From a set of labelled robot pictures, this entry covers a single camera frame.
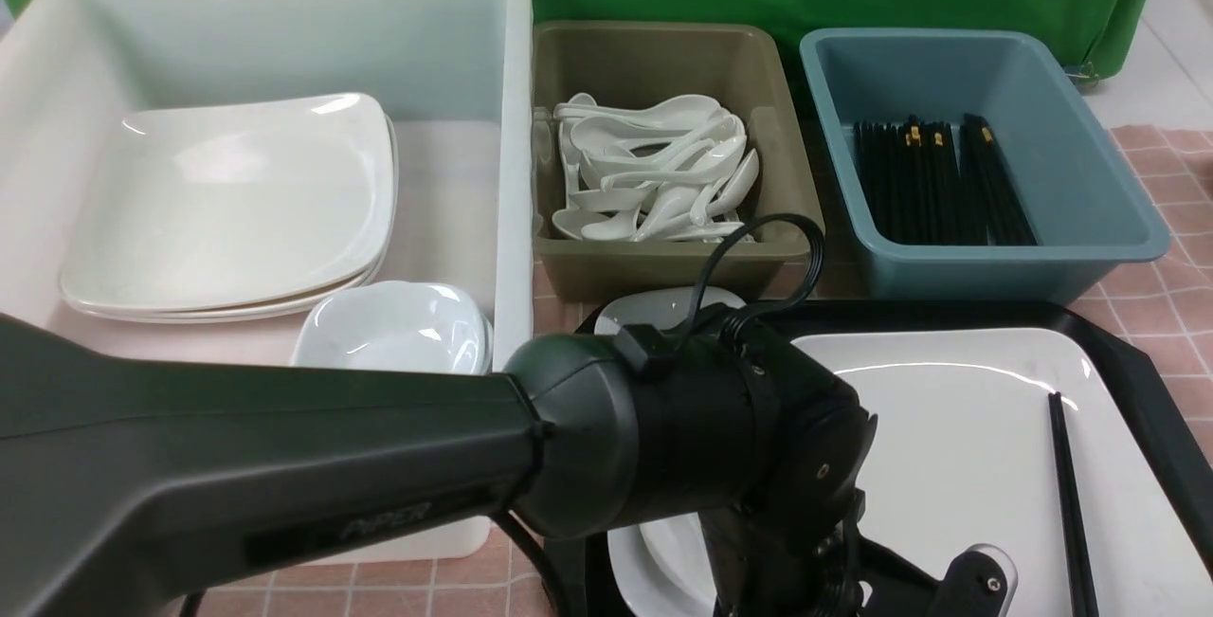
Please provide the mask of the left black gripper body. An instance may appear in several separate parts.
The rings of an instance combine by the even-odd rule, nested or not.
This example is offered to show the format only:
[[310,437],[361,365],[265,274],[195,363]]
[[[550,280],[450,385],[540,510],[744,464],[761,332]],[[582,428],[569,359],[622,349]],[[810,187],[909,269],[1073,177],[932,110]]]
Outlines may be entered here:
[[701,518],[714,615],[929,615],[939,581],[859,531],[877,418],[858,392],[764,322],[722,337],[754,384],[761,462],[736,503]]

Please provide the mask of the left dark grey robot arm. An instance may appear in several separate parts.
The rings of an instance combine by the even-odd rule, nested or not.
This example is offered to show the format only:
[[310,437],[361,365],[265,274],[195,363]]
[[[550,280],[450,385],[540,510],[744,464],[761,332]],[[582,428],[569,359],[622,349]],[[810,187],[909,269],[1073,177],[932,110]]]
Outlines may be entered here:
[[433,375],[109,358],[2,318],[2,613],[147,615],[465,518],[576,539],[705,512],[724,612],[936,616],[941,583],[858,535],[875,428],[762,326]]

